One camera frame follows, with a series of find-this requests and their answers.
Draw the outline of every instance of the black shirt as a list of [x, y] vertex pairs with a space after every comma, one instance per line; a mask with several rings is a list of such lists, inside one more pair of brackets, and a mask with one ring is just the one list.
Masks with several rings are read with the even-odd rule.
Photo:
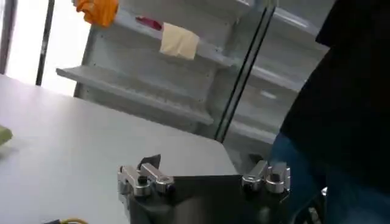
[[338, 0], [316, 39], [330, 50], [281, 132], [312, 161], [390, 192], [390, 1]]

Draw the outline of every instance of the red object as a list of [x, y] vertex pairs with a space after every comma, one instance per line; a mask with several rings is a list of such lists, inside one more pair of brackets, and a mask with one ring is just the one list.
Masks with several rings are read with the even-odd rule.
[[150, 28], [153, 28], [158, 31], [161, 31], [163, 29], [163, 26], [159, 22], [157, 22], [156, 20], [149, 19], [147, 17], [137, 16], [135, 20], [145, 26], [149, 26]]

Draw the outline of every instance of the green object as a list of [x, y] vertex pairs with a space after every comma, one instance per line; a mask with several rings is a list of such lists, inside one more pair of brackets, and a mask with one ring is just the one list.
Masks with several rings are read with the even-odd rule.
[[12, 138], [12, 131], [0, 125], [0, 145]]

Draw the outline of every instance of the silver clamp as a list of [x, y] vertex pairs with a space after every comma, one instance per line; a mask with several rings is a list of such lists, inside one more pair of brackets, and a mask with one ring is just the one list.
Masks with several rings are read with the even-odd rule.
[[142, 164], [140, 173], [147, 176], [151, 182], [155, 183], [155, 189], [159, 193], [167, 194], [174, 189], [173, 177], [164, 175], [150, 163]]
[[267, 161], [261, 160], [246, 175], [243, 175], [241, 184], [243, 187], [250, 187], [252, 191], [259, 191], [262, 184], [265, 184], [269, 192], [281, 194], [290, 190], [290, 168], [286, 163], [276, 163], [269, 166]]
[[241, 184], [243, 186], [249, 186], [252, 191], [258, 191], [267, 170], [268, 162], [265, 160], [260, 160], [248, 174], [243, 176]]
[[121, 166], [118, 171], [118, 191], [121, 195], [133, 193], [136, 197], [148, 196], [151, 194], [151, 184], [132, 166]]
[[268, 167], [266, 188], [269, 192], [281, 194], [290, 191], [291, 172], [286, 163], [276, 163]]

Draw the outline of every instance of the glass door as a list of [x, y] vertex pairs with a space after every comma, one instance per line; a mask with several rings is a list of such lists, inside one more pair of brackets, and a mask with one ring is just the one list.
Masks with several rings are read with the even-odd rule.
[[211, 134], [207, 137], [224, 142], [274, 10], [274, 1], [255, 1], [233, 26], [225, 51], [235, 66], [221, 69], [215, 75], [208, 99], [215, 122], [208, 128]]
[[315, 37], [333, 2], [279, 1], [224, 138], [239, 172], [268, 158], [289, 108], [327, 52]]

